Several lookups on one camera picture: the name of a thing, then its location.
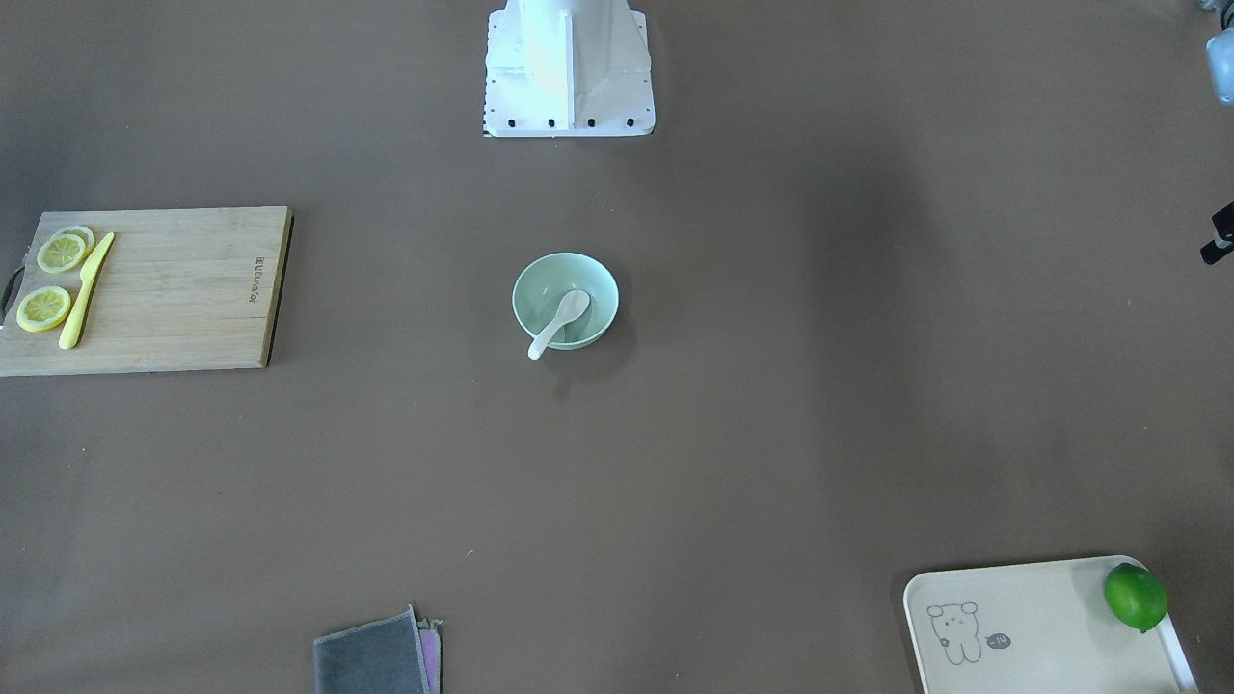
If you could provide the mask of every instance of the folded cloth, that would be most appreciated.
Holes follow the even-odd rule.
[[[417,622],[408,606],[401,615],[317,638],[317,694],[439,694],[439,625]]]

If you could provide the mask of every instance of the white tray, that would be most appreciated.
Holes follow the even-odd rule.
[[[1130,557],[923,573],[905,612],[927,694],[1176,694],[1196,688],[1170,615],[1148,633],[1102,594]]]

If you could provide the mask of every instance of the mint ceramic bowl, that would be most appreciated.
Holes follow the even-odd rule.
[[[617,282],[607,268],[581,253],[553,253],[527,265],[515,282],[511,299],[518,325],[536,337],[571,289],[590,294],[591,305],[579,320],[557,331],[548,346],[578,349],[595,342],[617,316]]]

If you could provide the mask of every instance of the knife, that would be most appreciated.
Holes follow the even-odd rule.
[[[78,291],[73,309],[69,310],[69,317],[64,320],[64,328],[60,330],[60,349],[77,347],[78,340],[81,338],[81,324],[85,322],[85,309],[90,303],[90,293],[94,291],[94,280],[99,277],[99,267],[102,265],[102,258],[111,249],[111,242],[115,238],[115,233],[104,236],[81,265],[81,291]]]

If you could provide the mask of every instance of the cartoon bear print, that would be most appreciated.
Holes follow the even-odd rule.
[[[977,638],[977,604],[930,605],[926,609],[930,616],[934,636],[946,651],[946,659],[953,666],[964,661],[975,663],[981,659],[981,641]]]

